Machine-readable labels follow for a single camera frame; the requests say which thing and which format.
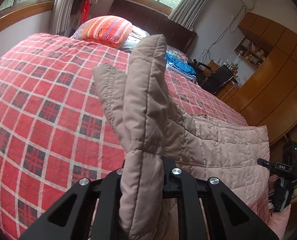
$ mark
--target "bed sheet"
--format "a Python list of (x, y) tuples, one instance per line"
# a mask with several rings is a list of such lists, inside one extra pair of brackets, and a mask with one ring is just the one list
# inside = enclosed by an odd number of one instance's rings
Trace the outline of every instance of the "bed sheet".
[[(19, 236), (80, 178), (104, 178), (125, 152), (108, 125), (92, 68), (125, 72), (130, 54), (35, 34), (0, 59), (0, 227)], [(169, 93), (191, 114), (247, 125), (225, 103), (174, 72)]]

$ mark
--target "orange striped pillow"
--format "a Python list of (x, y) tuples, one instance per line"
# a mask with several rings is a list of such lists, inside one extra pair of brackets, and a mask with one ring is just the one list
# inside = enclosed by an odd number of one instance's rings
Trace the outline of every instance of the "orange striped pillow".
[(91, 19), (82, 31), (81, 40), (119, 48), (127, 40), (132, 24), (118, 16), (101, 16)]

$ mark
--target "striped curtain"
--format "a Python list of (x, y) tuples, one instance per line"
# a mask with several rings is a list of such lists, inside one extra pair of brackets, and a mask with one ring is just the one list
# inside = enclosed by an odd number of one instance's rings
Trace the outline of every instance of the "striped curtain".
[(73, 0), (55, 0), (51, 18), (51, 34), (63, 34), (68, 27)]
[(169, 19), (192, 31), (193, 24), (206, 2), (207, 0), (181, 0)]

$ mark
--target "silver bolt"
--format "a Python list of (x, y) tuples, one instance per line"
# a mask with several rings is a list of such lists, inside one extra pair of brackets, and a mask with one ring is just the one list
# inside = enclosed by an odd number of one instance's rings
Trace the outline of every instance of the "silver bolt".
[(174, 168), (174, 169), (172, 170), (172, 173), (175, 174), (175, 175), (179, 175), (179, 174), (182, 173), (182, 170), (179, 169), (179, 168)]
[(219, 183), (219, 179), (216, 177), (210, 178), (210, 184), (216, 185)]
[(116, 172), (117, 172), (118, 175), (122, 175), (123, 174), (123, 168), (118, 169)]
[(89, 184), (89, 182), (90, 182), (89, 179), (82, 178), (82, 179), (80, 179), (79, 184), (82, 185), (82, 186), (85, 186), (85, 185)]

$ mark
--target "headboard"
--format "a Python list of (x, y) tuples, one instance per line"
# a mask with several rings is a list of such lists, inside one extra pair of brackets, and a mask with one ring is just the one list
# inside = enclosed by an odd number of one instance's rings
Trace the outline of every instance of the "headboard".
[(164, 34), (168, 45), (186, 53), (197, 34), (175, 23), (156, 10), (129, 0), (114, 0), (108, 15), (130, 21), (149, 34)]

